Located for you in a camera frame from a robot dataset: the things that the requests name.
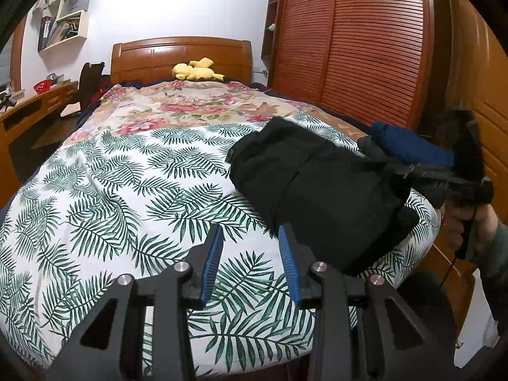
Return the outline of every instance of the blue cloth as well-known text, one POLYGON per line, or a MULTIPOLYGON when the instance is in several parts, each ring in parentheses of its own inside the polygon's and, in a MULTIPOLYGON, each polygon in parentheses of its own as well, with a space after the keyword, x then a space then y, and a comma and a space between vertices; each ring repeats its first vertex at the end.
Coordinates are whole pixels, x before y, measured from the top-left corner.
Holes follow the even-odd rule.
POLYGON ((433 145, 404 127, 374 122, 371 126, 372 139, 388 153, 408 164, 423 163, 437 166, 452 166, 454 154, 433 145))

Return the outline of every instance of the metal screw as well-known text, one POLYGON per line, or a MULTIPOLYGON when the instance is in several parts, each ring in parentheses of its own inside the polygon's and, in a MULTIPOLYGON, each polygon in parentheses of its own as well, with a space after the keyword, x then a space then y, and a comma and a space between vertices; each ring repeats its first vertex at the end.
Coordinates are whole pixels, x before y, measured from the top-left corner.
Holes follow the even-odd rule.
POLYGON ((185 272, 187 269, 189 269, 189 264, 185 261, 180 261, 175 263, 175 271, 177 272, 185 272))
POLYGON ((129 285, 132 281, 132 276, 129 274, 123 274, 118 277, 116 280, 120 285, 129 285))
POLYGON ((312 269, 316 272, 324 272, 328 269, 328 265, 324 262, 317 261, 312 264, 312 269))
POLYGON ((376 286, 383 285, 384 277, 378 274, 370 275, 370 281, 376 286))

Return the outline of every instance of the wooden bed frame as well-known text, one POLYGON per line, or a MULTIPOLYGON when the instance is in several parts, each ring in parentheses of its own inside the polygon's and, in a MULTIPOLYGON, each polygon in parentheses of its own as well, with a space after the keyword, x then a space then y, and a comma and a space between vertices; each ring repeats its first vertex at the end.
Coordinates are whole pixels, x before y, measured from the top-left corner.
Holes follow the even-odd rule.
POLYGON ((111 82, 139 79, 149 83, 171 78, 178 63, 214 61, 213 71, 249 84, 252 80, 252 49, 247 40, 218 37, 160 37, 117 43, 111 55, 111 82))

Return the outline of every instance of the blue gripper pad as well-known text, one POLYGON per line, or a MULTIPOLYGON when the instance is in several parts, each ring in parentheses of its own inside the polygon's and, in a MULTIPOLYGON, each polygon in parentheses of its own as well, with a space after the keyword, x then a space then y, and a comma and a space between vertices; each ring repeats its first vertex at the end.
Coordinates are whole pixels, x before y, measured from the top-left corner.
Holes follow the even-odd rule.
POLYGON ((293 254, 288 241, 288 236, 283 226, 279 227, 279 251, 283 261, 284 274, 288 284, 289 296, 297 308, 301 307, 302 297, 300 295, 300 277, 296 268, 293 254))
POLYGON ((218 226, 215 236, 213 238, 212 247, 208 253, 205 269, 203 270, 203 282, 201 286, 201 294, 199 300, 204 306, 212 296, 213 285, 215 284, 215 277, 219 268, 220 256, 224 246, 224 232, 222 226, 218 226))

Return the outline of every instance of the yellow plush toy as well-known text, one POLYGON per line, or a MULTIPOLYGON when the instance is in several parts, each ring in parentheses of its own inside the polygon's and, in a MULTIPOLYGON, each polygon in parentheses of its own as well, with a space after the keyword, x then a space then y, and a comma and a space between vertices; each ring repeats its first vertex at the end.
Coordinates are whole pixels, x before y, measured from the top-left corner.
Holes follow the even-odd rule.
POLYGON ((209 68, 212 64, 212 60, 203 57, 200 61, 192 60, 189 65, 185 63, 177 64, 173 67, 171 74, 179 80, 199 80, 200 78, 209 80, 210 78, 216 78, 223 81, 224 75, 218 75, 209 68))
POLYGON ((200 67, 200 68, 210 68, 213 64, 213 61, 209 58, 203 57, 200 61, 192 60, 189 63, 189 66, 192 67, 200 67))
POLYGON ((193 73, 193 71, 194 68, 192 66, 188 66, 185 63, 178 63, 173 67, 171 74, 179 80, 185 80, 193 73))
POLYGON ((211 68, 207 67, 195 67, 192 70, 192 73, 189 77, 187 77, 187 80, 199 80, 200 78, 204 78, 205 80, 208 80, 210 78, 216 78, 217 80, 223 80, 224 75, 218 75, 213 72, 211 68))

